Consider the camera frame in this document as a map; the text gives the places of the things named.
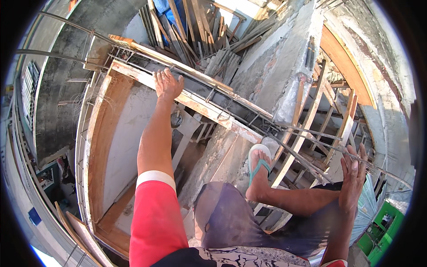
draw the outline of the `green wall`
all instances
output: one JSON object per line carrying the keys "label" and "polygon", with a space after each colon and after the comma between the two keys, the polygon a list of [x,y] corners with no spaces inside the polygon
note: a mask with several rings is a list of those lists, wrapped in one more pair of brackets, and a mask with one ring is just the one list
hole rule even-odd
{"label": "green wall", "polygon": [[[384,226],[381,225],[383,216],[389,214],[393,217],[393,222],[388,228],[388,230],[382,234],[375,226],[371,226],[371,233],[364,233],[363,236],[357,242],[357,245],[360,249],[368,256],[368,259],[371,261],[371,266],[374,267],[380,261],[383,254],[386,252],[390,246],[393,238],[396,236],[400,225],[404,219],[404,215],[395,207],[393,207],[387,201],[384,201],[383,206],[381,207],[378,215],[375,217],[374,222],[382,229],[386,230]],[[379,239],[378,246],[374,246],[372,239]]]}

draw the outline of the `corrugated metal sheet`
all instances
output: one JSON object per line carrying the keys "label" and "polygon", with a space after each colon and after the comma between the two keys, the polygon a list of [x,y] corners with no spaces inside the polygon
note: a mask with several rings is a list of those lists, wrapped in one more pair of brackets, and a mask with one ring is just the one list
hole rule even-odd
{"label": "corrugated metal sheet", "polygon": [[359,213],[354,220],[349,245],[352,245],[354,241],[356,241],[356,239],[365,231],[368,225],[370,225],[378,210],[374,194],[374,186],[372,185],[371,175],[369,174],[366,175],[366,182],[363,185],[362,194],[360,195],[357,207],[359,209]]}

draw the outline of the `white stripe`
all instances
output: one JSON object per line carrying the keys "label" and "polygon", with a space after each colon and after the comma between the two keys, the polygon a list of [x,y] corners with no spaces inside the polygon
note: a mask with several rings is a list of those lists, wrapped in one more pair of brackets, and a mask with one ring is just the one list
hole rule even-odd
{"label": "white stripe", "polygon": [[143,172],[138,176],[138,179],[136,180],[136,188],[138,188],[138,186],[143,182],[147,182],[147,181],[164,182],[170,185],[176,194],[175,180],[172,177],[170,177],[170,175],[167,173],[164,173],[159,170],[149,170],[149,171]]}

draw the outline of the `right hand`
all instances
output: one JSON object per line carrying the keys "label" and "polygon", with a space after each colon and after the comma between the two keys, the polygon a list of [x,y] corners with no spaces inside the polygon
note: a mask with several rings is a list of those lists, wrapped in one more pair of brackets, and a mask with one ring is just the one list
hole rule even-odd
{"label": "right hand", "polygon": [[177,81],[169,68],[165,68],[164,71],[158,70],[153,76],[157,97],[159,99],[173,101],[184,89],[184,78],[182,75],[179,76]]}
{"label": "right hand", "polygon": [[[367,160],[366,149],[363,143],[360,143],[359,149],[361,159]],[[356,150],[351,145],[347,146],[347,151],[350,154],[357,155]],[[352,160],[348,155],[343,156],[344,157],[341,158],[341,166],[344,180],[342,182],[338,203],[343,212],[356,212],[357,202],[362,193],[363,184],[365,183],[366,163],[359,163],[357,160]]]}

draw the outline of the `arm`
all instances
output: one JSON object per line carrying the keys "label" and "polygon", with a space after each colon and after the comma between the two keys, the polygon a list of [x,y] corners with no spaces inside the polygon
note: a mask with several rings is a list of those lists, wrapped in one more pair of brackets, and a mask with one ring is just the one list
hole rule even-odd
{"label": "arm", "polygon": [[[365,146],[360,143],[359,147],[360,157],[366,160]],[[347,150],[349,153],[356,155],[356,151],[352,146],[349,145]],[[359,200],[363,184],[365,183],[365,163],[359,164],[358,161],[352,161],[348,155],[344,155],[344,158],[341,159],[341,166],[344,180],[338,198],[340,218],[335,229],[331,231],[328,240],[329,244],[326,247],[321,265],[333,260],[347,260],[348,245],[354,225],[357,201]]]}
{"label": "arm", "polygon": [[139,143],[138,175],[148,170],[159,170],[173,177],[170,110],[174,99],[184,89],[184,78],[180,76],[176,81],[169,68],[165,68],[154,74],[154,83],[158,96],[157,105]]}
{"label": "arm", "polygon": [[154,75],[157,105],[137,155],[138,179],[129,245],[131,266],[148,267],[188,247],[173,179],[170,110],[184,88],[166,68]]}

